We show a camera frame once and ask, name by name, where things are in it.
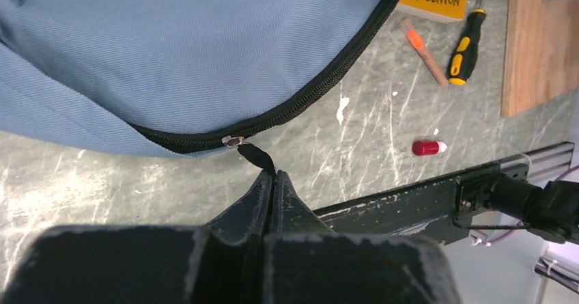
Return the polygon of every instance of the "white cable tie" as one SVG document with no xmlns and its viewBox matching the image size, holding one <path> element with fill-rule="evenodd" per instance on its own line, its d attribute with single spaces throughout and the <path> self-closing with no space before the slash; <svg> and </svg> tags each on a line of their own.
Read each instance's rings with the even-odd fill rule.
<svg viewBox="0 0 579 304">
<path fill-rule="evenodd" d="M 549 263 L 548 268 L 547 268 L 547 276 L 551 276 L 551 268 L 557 264 L 557 260 L 553 260 L 551 263 Z"/>
<path fill-rule="evenodd" d="M 531 166 L 533 166 L 533 160 L 529 157 L 529 155 L 527 154 L 519 154 L 520 156 L 523 156 L 524 158 L 526 158 L 528 160 L 528 169 L 531 169 Z"/>
</svg>

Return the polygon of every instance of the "orange marker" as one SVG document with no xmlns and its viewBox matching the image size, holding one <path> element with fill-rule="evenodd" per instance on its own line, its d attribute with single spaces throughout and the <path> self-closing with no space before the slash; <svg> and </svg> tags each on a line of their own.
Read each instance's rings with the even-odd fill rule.
<svg viewBox="0 0 579 304">
<path fill-rule="evenodd" d="M 448 87 L 449 80 L 444 75 L 444 72 L 440 69 L 440 66 L 438 66 L 434 60 L 434 57 L 432 57 L 430 51 L 428 51 L 424 45 L 424 41 L 420 35 L 414 30 L 414 26 L 410 20 L 403 20 L 400 24 L 400 28 L 404 32 L 404 35 L 408 38 L 408 41 L 410 41 L 410 44 L 414 47 L 414 49 L 416 49 L 420 58 L 422 58 L 422 61 L 424 61 L 426 67 L 428 67 L 428 70 L 432 73 L 432 76 L 435 78 L 436 82 L 438 82 L 441 87 Z"/>
</svg>

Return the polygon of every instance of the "black bracket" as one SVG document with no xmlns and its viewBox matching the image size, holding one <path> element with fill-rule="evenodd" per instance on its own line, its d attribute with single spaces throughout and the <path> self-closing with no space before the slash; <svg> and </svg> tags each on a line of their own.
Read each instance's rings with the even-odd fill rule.
<svg viewBox="0 0 579 304">
<path fill-rule="evenodd" d="M 528 229 L 526 225 L 473 225 L 473 216 L 485 210 L 491 210 L 489 198 L 493 187 L 500 178 L 513 178 L 525 181 L 528 175 L 528 165 L 517 164 L 508 169 L 482 175 L 470 180 L 458 180 L 455 198 L 453 225 L 467 230 L 521 230 Z"/>
</svg>

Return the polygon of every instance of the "metal zipper slider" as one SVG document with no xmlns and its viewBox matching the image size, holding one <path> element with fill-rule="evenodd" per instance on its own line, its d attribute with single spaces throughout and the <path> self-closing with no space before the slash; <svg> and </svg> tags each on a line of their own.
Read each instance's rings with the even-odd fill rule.
<svg viewBox="0 0 579 304">
<path fill-rule="evenodd" d="M 244 137 L 231 137 L 231 135 L 226 136 L 225 138 L 221 139 L 221 142 L 227 148 L 239 148 L 239 146 L 246 144 Z"/>
</svg>

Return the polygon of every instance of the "black zipper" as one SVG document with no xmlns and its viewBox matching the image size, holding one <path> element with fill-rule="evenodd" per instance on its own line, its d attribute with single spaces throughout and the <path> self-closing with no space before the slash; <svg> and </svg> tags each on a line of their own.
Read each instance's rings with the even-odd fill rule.
<svg viewBox="0 0 579 304">
<path fill-rule="evenodd" d="M 326 92 L 330 91 L 343 78 L 390 16 L 398 1 L 380 0 L 360 31 L 321 73 L 283 104 L 255 118 L 250 118 L 221 130 L 197 135 L 161 132 L 135 124 L 131 124 L 131 126 L 150 141 L 168 150 L 180 154 L 188 154 L 223 147 L 222 139 L 227 136 L 247 138 L 274 126 L 289 122 L 320 99 Z"/>
</svg>

